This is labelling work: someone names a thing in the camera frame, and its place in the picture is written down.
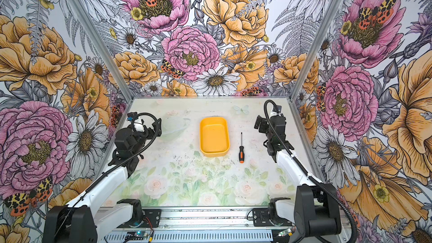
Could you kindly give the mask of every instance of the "wall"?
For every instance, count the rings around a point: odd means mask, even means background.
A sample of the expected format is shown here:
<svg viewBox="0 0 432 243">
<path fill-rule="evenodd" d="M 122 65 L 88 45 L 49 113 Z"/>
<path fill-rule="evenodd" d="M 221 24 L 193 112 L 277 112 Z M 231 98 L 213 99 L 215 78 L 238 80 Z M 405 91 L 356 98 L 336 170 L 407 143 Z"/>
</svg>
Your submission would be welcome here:
<svg viewBox="0 0 432 243">
<path fill-rule="evenodd" d="M 64 0 L 0 0 L 0 241 L 40 242 L 91 182 L 126 105 Z"/>
<path fill-rule="evenodd" d="M 295 98 L 359 242 L 431 240 L 431 7 L 344 0 L 317 54 L 318 83 Z"/>
<path fill-rule="evenodd" d="M 289 95 L 330 2 L 84 1 L 141 97 Z"/>
</svg>

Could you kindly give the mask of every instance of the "pink peony illustration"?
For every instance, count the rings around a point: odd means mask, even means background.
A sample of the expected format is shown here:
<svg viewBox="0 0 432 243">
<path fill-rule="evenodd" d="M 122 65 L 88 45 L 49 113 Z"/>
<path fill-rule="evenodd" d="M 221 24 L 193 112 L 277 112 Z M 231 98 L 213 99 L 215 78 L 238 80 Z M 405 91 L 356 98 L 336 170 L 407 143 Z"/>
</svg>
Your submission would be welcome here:
<svg viewBox="0 0 432 243">
<path fill-rule="evenodd" d="M 184 25 L 189 18 L 189 0 L 157 0 L 155 6 L 149 7 L 140 0 L 122 0 L 123 9 L 130 12 L 131 19 L 136 20 L 143 29 L 141 35 L 159 34 Z"/>
<path fill-rule="evenodd" d="M 179 27 L 170 37 L 162 40 L 165 60 L 172 67 L 184 71 L 184 79 L 195 81 L 197 75 L 219 64 L 219 50 L 216 41 L 207 33 L 196 28 Z"/>
<path fill-rule="evenodd" d="M 323 126 L 336 128 L 350 142 L 361 138 L 377 115 L 378 100 L 373 90 L 370 73 L 360 66 L 336 67 L 326 84 Z"/>
<path fill-rule="evenodd" d="M 69 171 L 65 162 L 72 124 L 60 110 L 41 101 L 0 111 L 0 195 L 35 189 L 52 176 L 53 183 Z"/>
<path fill-rule="evenodd" d="M 339 38 L 333 42 L 333 52 L 347 58 L 353 64 L 362 64 L 365 68 L 373 68 L 385 59 L 399 44 L 403 34 L 397 31 L 405 8 L 399 9 L 400 1 L 396 0 L 392 7 L 393 14 L 383 24 L 371 22 L 366 29 L 360 29 L 359 10 L 367 7 L 374 9 L 384 0 L 354 0 L 343 15 L 343 25 Z"/>
</svg>

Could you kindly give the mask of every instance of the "table surface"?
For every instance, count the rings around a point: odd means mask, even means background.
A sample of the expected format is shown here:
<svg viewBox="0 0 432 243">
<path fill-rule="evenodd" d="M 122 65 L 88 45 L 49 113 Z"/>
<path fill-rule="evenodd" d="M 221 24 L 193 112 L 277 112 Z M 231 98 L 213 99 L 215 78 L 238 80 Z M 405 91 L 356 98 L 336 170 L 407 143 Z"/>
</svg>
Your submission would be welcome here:
<svg viewBox="0 0 432 243">
<path fill-rule="evenodd" d="M 135 172 L 105 201 L 111 207 L 124 198 L 140 199 L 143 206 L 267 205 L 270 198 L 295 196 L 295 187 L 263 146 L 265 134 L 254 129 L 264 117 L 267 98 L 146 98 L 136 99 L 131 112 L 162 118 L 162 136 L 143 153 Z M 282 105 L 286 138 L 310 169 L 287 100 Z M 200 121 L 221 116 L 228 123 L 230 149 L 223 157 L 205 157 L 200 151 Z M 150 126 L 152 120 L 145 119 Z M 243 132 L 245 162 L 239 162 Z"/>
</svg>

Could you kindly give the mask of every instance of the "orange screwdriver handle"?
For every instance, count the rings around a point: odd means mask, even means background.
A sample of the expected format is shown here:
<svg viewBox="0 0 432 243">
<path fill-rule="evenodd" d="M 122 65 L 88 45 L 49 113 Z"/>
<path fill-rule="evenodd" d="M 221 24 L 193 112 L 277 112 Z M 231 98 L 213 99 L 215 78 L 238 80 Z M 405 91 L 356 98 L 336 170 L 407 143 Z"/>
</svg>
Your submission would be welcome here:
<svg viewBox="0 0 432 243">
<path fill-rule="evenodd" d="M 239 159 L 239 161 L 240 161 L 241 164 L 245 162 L 244 148 L 245 147 L 240 146 L 240 153 L 239 153 L 238 159 Z"/>
</svg>

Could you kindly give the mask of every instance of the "yellow tray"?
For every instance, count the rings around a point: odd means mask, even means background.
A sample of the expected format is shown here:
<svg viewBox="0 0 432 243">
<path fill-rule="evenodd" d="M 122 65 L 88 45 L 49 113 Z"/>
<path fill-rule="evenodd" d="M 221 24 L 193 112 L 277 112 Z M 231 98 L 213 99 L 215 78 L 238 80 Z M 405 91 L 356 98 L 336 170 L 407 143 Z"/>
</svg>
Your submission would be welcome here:
<svg viewBox="0 0 432 243">
<path fill-rule="evenodd" d="M 229 150 L 228 126 L 223 117 L 206 117 L 200 123 L 200 149 L 204 156 L 220 157 Z"/>
</svg>

